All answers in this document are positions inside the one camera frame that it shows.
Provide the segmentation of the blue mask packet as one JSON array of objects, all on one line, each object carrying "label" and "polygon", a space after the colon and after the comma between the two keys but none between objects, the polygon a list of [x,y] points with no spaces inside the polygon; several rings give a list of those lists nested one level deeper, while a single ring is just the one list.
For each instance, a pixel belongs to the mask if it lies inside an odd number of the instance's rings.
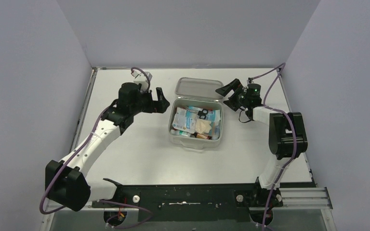
[{"label": "blue mask packet", "polygon": [[185,109],[197,114],[197,118],[208,120],[214,123],[221,121],[221,110],[210,110],[194,106],[185,107]]}]

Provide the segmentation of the grey storage box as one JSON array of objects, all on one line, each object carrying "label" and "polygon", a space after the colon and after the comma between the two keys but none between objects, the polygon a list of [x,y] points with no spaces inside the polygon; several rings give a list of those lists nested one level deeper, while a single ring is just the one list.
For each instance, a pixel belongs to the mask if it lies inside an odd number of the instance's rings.
[{"label": "grey storage box", "polygon": [[169,122],[172,143],[192,149],[215,148],[221,142],[224,111],[223,96],[215,90],[218,80],[182,77],[178,80]]}]

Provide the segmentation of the white plastic bottle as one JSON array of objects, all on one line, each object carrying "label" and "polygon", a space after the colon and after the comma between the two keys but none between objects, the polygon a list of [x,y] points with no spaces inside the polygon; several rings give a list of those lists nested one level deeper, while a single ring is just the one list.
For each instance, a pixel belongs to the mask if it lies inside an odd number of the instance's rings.
[{"label": "white plastic bottle", "polygon": [[181,137],[191,137],[192,133],[182,131],[182,130],[175,130],[171,129],[170,134],[174,136],[181,136]]}]

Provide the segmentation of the black handled scissors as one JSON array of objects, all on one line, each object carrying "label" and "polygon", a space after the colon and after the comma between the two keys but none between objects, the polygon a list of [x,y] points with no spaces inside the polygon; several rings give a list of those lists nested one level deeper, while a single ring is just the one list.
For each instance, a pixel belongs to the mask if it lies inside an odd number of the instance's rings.
[{"label": "black handled scissors", "polygon": [[196,114],[196,118],[198,119],[206,119],[209,111],[207,109],[202,109],[202,110],[191,110],[191,112]]}]

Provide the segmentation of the brown bottle orange cap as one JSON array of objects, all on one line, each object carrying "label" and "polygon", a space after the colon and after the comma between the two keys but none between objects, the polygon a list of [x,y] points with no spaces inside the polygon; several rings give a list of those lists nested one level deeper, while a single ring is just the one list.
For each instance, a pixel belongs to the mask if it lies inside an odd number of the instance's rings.
[{"label": "brown bottle orange cap", "polygon": [[198,139],[211,140],[211,136],[207,134],[195,133],[194,135],[195,135],[195,138],[198,138]]}]

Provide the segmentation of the white blue label packet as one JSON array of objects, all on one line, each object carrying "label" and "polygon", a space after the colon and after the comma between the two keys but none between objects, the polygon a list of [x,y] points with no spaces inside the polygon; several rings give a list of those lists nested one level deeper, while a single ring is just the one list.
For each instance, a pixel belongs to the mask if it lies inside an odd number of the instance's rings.
[{"label": "white blue label packet", "polygon": [[195,133],[197,114],[188,111],[184,108],[176,108],[173,116],[172,127],[174,129],[185,131],[188,133]]}]

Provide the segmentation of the beige gauze packet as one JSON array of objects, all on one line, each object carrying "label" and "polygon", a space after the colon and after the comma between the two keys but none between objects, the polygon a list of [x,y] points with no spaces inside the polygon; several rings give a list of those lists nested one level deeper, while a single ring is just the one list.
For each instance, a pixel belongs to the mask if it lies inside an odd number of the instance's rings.
[{"label": "beige gauze packet", "polygon": [[202,133],[209,133],[212,129],[211,121],[205,119],[197,119],[195,123],[195,132],[202,134]]}]

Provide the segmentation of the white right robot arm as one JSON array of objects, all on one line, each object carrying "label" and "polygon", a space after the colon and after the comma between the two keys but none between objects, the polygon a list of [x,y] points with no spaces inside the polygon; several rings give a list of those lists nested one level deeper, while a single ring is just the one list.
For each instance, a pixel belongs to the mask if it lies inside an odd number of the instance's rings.
[{"label": "white right robot arm", "polygon": [[236,78],[215,91],[221,96],[233,91],[224,104],[233,111],[242,109],[249,121],[261,122],[268,126],[268,146],[272,157],[258,177],[260,188],[252,193],[253,202],[264,206],[272,198],[269,190],[279,187],[290,163],[307,150],[308,140],[303,115],[300,112],[285,112],[265,105],[261,98],[261,86],[256,83],[243,86]]}]

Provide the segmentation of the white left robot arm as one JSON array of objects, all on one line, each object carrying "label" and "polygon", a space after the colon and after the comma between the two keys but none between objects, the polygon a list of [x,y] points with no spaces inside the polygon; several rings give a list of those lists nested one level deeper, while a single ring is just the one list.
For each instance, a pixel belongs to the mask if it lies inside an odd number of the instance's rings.
[{"label": "white left robot arm", "polygon": [[45,168],[45,191],[40,201],[40,212],[45,199],[61,204],[62,208],[80,211],[88,202],[105,200],[111,207],[123,203],[124,194],[118,191],[119,183],[110,179],[89,182],[86,176],[107,147],[119,138],[134,122],[139,113],[163,114],[170,106],[161,87],[156,88],[157,100],[152,91],[141,91],[140,84],[126,82],[119,89],[118,98],[97,117],[87,138],[60,161],[50,161]]}]

